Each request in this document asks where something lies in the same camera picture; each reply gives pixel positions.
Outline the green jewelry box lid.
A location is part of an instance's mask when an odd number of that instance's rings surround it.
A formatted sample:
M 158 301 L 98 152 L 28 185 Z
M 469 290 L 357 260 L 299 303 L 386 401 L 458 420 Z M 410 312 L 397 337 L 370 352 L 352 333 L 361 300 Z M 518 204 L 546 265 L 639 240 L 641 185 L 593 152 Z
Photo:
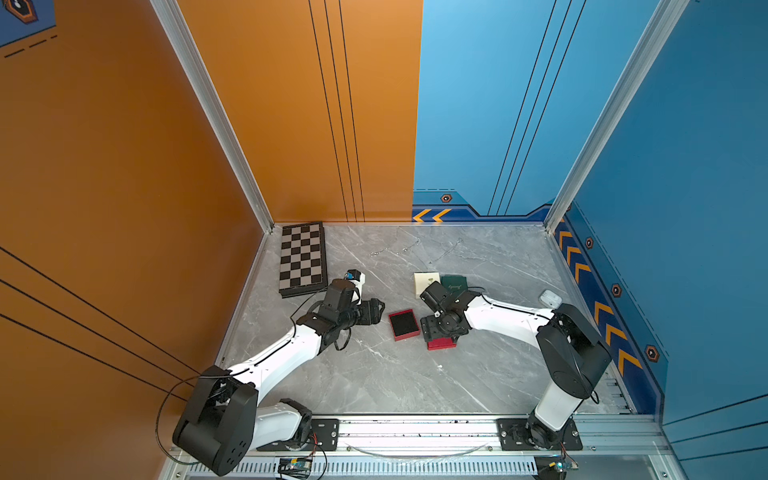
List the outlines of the green jewelry box lid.
M 441 275 L 440 282 L 452 294 L 461 293 L 468 289 L 467 279 L 462 275 Z

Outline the red jewelry box base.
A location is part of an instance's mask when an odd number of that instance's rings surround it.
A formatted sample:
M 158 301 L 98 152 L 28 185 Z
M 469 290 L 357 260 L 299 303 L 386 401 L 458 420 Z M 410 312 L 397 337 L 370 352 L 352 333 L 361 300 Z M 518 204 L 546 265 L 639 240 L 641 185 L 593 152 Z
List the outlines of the red jewelry box base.
M 420 335 L 419 323 L 412 309 L 388 315 L 395 341 L 401 341 Z

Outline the cream booklet with flower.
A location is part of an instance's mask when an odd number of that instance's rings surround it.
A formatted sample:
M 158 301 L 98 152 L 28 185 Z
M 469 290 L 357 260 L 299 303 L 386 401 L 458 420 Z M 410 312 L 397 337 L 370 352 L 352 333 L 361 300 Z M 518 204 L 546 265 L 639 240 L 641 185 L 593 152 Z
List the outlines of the cream booklet with flower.
M 415 295 L 419 297 L 432 283 L 440 281 L 440 274 L 438 272 L 416 272 L 413 278 Z

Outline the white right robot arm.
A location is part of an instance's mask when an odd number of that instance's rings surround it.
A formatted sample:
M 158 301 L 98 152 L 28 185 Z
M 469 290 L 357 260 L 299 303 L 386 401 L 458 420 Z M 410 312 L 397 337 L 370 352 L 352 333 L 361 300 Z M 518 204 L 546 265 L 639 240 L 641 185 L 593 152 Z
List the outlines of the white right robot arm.
M 426 342 L 456 342 L 480 330 L 538 348 L 550 376 L 547 388 L 525 423 L 504 431 L 525 449 L 563 448 L 575 431 L 572 415 L 583 401 L 599 400 L 593 392 L 612 362 L 606 342 L 582 312 L 568 303 L 555 309 L 508 304 L 480 292 L 451 291 L 438 281 L 420 298 L 432 311 L 420 320 Z

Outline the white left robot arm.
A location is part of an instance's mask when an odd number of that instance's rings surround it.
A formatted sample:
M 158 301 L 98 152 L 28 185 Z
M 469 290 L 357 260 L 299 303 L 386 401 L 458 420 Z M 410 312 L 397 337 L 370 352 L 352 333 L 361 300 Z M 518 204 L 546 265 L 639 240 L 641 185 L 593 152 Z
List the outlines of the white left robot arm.
M 196 379 L 172 442 L 218 476 L 230 473 L 246 453 L 275 443 L 300 450 L 312 435 L 312 412 L 284 398 L 261 401 L 294 370 L 328 347 L 344 350 L 355 326 L 381 321 L 384 302 L 363 299 L 364 274 L 348 270 L 333 280 L 290 331 L 262 352 L 229 368 L 211 366 Z

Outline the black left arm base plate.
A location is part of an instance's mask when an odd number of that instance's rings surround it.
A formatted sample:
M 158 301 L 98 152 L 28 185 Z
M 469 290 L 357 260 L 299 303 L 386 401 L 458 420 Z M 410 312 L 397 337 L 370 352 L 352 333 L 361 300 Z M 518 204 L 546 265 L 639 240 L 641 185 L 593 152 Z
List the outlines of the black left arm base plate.
M 313 418 L 306 439 L 275 441 L 258 447 L 259 452 L 312 452 L 322 447 L 326 453 L 338 447 L 340 420 L 338 418 Z

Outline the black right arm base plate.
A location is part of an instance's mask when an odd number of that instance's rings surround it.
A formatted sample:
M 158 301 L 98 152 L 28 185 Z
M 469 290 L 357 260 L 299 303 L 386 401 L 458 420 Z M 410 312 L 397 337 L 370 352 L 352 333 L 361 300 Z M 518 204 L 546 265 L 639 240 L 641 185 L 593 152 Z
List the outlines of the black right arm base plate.
M 560 430 L 551 430 L 543 422 L 530 418 L 496 420 L 497 436 L 503 451 L 581 451 L 583 443 L 573 418 Z

